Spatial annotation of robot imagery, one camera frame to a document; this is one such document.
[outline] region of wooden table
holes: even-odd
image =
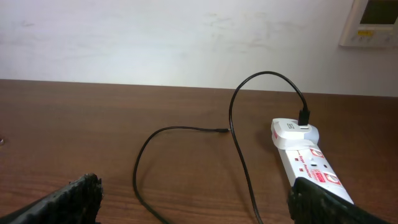
[[[132,167],[164,126],[228,128],[233,90],[0,80],[0,216],[94,172],[101,223],[159,223],[135,198]],[[353,201],[398,222],[398,99],[305,94],[320,148]],[[265,223],[293,223],[272,118],[296,118],[295,93],[239,92],[234,126]],[[144,198],[173,223],[256,223],[230,134],[173,130],[148,145]]]

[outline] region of thermostat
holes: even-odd
[[[398,46],[398,0],[354,0],[341,46]]]

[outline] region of power strip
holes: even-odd
[[[291,186],[297,177],[304,177],[354,204],[317,145],[316,127],[300,127],[294,119],[276,118],[271,131]]]

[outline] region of white wall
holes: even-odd
[[[397,50],[338,47],[351,3],[0,0],[0,78],[398,96]]]

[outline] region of yellow sticker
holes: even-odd
[[[359,30],[358,35],[371,37],[371,36],[373,36],[373,30]]]

